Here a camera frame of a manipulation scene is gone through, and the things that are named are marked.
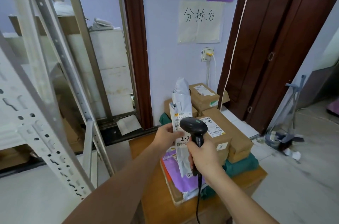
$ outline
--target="wooden table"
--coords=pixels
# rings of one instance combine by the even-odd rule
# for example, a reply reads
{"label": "wooden table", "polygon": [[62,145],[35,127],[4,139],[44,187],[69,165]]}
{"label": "wooden table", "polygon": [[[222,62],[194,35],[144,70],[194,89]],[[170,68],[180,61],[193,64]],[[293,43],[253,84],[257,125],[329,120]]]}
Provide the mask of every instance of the wooden table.
{"label": "wooden table", "polygon": [[[136,158],[153,141],[155,134],[143,136],[129,141],[132,158]],[[245,190],[249,195],[255,191],[267,173],[259,167],[257,170],[248,171],[233,177],[233,181]],[[154,173],[146,186],[141,199],[145,222],[151,224],[164,223],[184,223],[195,218],[197,207],[197,197],[182,203],[179,206],[173,204],[168,190],[165,177],[160,167],[160,162],[156,165]],[[222,202],[218,196],[207,200],[200,200],[199,212],[203,212],[210,207],[218,207]]]}

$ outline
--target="man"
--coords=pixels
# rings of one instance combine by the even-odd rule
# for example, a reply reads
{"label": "man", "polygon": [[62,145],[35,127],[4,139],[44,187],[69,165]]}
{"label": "man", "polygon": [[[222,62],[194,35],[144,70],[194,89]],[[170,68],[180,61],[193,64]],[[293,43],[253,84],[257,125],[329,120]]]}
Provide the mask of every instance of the man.
{"label": "man", "polygon": [[74,16],[72,6],[65,3],[65,0],[53,0],[55,12],[58,16]]}
{"label": "man", "polygon": [[[64,224],[130,223],[145,184],[160,157],[173,141],[182,135],[181,132],[173,133],[172,123],[159,127],[153,142],[134,161],[83,200]],[[205,140],[201,148],[189,141],[187,147],[191,153],[191,167],[194,162],[206,183],[218,193],[237,224],[278,224],[227,176],[218,163],[217,150],[210,140]]]}

